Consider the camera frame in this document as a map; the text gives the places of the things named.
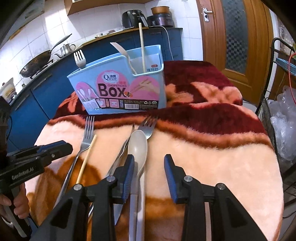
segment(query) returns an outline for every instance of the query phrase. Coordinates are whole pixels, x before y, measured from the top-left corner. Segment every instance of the door glass panel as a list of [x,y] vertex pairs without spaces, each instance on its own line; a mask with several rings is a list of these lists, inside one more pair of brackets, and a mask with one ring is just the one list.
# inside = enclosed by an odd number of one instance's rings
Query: door glass panel
[[245,74],[248,23],[243,0],[221,0],[226,28],[226,69]]

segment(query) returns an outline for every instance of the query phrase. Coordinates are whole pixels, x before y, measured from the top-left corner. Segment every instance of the wooden door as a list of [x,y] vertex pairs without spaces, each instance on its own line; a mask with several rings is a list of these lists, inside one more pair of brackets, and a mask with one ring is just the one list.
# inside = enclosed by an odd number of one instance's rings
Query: wooden door
[[[196,0],[202,27],[203,57],[258,104],[264,88],[273,28],[269,9],[260,0]],[[207,8],[209,21],[203,16]]]

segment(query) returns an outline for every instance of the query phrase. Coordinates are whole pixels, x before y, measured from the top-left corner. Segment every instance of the kettle spout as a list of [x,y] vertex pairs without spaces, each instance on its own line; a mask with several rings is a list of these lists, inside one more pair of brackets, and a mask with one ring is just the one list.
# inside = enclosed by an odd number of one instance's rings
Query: kettle spout
[[59,55],[58,53],[55,53],[55,55],[57,55],[59,58],[62,58],[62,55]]

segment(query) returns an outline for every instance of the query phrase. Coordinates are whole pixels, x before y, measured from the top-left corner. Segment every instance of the copper pot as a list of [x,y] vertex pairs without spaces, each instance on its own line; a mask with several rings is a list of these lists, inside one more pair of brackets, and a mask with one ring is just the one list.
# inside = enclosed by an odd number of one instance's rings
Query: copper pot
[[167,6],[159,6],[151,8],[152,14],[159,14],[159,13],[170,13],[170,7]]

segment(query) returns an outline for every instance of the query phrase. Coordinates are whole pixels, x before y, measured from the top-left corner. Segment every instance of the white power cord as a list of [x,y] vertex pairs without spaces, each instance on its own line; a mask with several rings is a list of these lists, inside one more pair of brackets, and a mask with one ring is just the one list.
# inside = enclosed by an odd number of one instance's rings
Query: white power cord
[[[149,26],[149,28],[151,28],[151,27],[162,27],[167,32],[167,30],[166,30],[166,28],[164,26]],[[168,47],[170,49],[170,38],[169,38],[169,36],[168,36]],[[170,55],[172,56],[172,60],[174,60],[171,49],[170,49]]]

